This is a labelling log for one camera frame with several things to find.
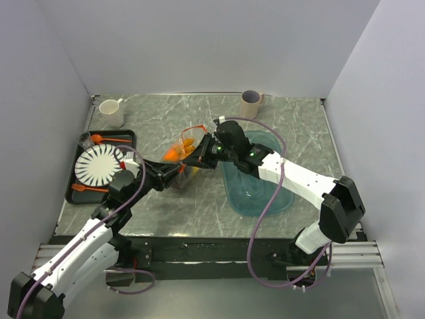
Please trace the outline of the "orange ginger root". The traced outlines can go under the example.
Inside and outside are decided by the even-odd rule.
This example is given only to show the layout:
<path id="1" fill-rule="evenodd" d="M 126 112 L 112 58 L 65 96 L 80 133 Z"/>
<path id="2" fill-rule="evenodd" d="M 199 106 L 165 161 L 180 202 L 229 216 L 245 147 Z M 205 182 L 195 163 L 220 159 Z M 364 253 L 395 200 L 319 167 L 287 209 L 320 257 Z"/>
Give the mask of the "orange ginger root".
<path id="1" fill-rule="evenodd" d="M 186 157 L 195 150 L 195 140 L 193 138 L 186 138 L 182 143 L 182 154 Z"/>

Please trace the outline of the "yellow squash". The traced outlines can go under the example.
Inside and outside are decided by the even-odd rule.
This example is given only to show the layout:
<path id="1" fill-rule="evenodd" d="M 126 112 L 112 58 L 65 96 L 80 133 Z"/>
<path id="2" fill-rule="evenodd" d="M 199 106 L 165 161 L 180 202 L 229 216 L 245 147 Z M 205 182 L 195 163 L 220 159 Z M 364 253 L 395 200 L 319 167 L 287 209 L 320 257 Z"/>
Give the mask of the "yellow squash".
<path id="1" fill-rule="evenodd" d="M 199 168 L 197 168 L 197 167 L 190 167 L 189 175 L 190 176 L 194 176 L 198 171 L 199 171 Z"/>

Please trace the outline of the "small orange pumpkin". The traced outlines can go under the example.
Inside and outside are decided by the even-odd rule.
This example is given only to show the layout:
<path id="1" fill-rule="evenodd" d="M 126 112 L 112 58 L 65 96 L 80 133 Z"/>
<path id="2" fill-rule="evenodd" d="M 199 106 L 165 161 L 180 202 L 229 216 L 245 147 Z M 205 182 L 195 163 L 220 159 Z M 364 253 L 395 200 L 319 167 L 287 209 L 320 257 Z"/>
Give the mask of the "small orange pumpkin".
<path id="1" fill-rule="evenodd" d="M 169 148 L 166 154 L 163 156 L 163 161 L 166 162 L 178 162 L 181 160 L 181 149 Z"/>

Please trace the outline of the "clear zip top bag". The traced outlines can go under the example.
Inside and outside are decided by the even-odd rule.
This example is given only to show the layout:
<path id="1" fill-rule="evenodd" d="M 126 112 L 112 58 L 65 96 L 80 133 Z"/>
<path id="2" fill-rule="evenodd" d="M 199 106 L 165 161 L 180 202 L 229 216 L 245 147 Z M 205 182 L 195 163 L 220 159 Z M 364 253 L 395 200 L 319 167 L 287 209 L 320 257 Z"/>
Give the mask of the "clear zip top bag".
<path id="1" fill-rule="evenodd" d="M 181 149 L 181 160 L 178 162 L 182 162 L 186 157 L 182 154 L 182 143 L 186 138 L 193 138 L 195 140 L 195 147 L 199 145 L 203 136 L 207 133 L 207 129 L 204 125 L 191 126 L 189 128 L 185 128 L 181 133 L 177 141 L 170 148 L 179 148 Z M 177 163 L 177 162 L 166 162 L 163 161 L 163 157 L 161 158 L 162 162 L 165 163 Z M 176 179 L 171 184 L 172 189 L 182 189 L 194 176 L 189 175 L 189 170 L 191 166 L 183 165 L 182 172 L 176 177 Z"/>

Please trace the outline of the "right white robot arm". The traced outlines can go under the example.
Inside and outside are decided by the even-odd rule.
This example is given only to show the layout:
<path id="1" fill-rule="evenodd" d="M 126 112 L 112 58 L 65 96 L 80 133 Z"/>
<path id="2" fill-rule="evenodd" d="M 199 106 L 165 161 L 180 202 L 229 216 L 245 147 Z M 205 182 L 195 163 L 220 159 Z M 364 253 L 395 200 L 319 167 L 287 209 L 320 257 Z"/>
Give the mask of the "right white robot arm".
<path id="1" fill-rule="evenodd" d="M 240 172 L 273 182 L 278 189 L 285 188 L 318 209 L 318 220 L 295 237 L 290 249 L 292 260 L 299 265 L 308 263 L 320 247 L 346 243 L 365 214 L 355 182 L 345 175 L 340 179 L 320 175 L 268 146 L 253 144 L 237 121 L 237 117 L 216 119 L 215 132 L 205 134 L 183 163 L 213 169 L 220 161 L 231 162 Z"/>

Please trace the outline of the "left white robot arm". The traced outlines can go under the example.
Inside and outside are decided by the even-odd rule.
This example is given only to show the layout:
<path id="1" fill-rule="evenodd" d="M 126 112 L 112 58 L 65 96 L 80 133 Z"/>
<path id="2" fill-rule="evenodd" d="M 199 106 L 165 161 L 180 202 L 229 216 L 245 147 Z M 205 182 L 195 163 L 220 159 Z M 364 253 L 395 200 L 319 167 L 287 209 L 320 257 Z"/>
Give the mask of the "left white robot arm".
<path id="1" fill-rule="evenodd" d="M 131 207 L 152 189 L 167 189 L 182 170 L 181 163 L 146 160 L 117 172 L 79 233 L 43 266 L 13 279 L 8 316 L 62 318 L 74 295 L 95 276 L 113 266 L 128 271 L 136 253 L 120 230 L 132 216 Z"/>

